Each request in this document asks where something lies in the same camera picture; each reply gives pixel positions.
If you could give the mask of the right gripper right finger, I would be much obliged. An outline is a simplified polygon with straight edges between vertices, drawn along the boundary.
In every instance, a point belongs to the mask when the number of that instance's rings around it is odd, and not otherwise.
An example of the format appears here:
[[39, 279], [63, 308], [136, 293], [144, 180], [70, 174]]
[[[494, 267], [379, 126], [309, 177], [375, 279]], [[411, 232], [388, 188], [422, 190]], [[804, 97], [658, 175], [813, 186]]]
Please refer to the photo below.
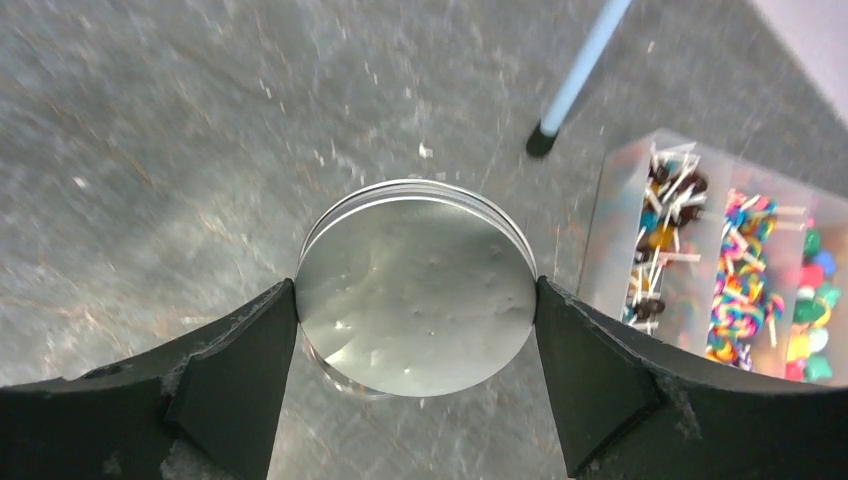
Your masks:
[[843, 479], [847, 392], [728, 367], [537, 282], [535, 331], [575, 479]]

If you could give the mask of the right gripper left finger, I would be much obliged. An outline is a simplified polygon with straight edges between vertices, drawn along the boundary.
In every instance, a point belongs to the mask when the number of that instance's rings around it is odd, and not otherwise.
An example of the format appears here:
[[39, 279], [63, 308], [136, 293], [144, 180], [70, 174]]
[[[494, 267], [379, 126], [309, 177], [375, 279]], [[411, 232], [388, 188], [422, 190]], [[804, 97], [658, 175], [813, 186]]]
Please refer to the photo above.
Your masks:
[[188, 334], [75, 379], [1, 391], [5, 479], [160, 479], [179, 448], [267, 476], [298, 319], [284, 280]]

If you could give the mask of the round metal lid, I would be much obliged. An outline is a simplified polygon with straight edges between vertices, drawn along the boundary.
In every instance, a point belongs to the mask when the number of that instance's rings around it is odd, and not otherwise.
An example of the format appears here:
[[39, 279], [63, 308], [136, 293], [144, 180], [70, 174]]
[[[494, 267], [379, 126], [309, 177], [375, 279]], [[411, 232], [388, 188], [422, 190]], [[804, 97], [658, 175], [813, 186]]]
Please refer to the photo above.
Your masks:
[[536, 279], [529, 241], [494, 202], [397, 179], [320, 216], [294, 284], [304, 341], [339, 388], [436, 397], [517, 356], [534, 325]]

